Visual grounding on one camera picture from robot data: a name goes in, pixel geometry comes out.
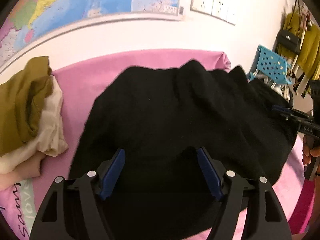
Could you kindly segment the right hand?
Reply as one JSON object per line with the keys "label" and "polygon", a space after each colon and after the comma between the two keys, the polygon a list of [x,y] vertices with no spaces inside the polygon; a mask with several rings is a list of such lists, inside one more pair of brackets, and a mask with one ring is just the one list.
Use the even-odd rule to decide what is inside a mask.
{"label": "right hand", "polygon": [[308,140],[311,140],[312,137],[308,136],[308,135],[304,135],[303,137],[303,159],[302,162],[304,164],[304,166],[308,165],[311,163],[311,157],[319,157],[320,155],[320,149],[319,146],[315,147],[313,146],[313,148],[311,148],[307,142]]}

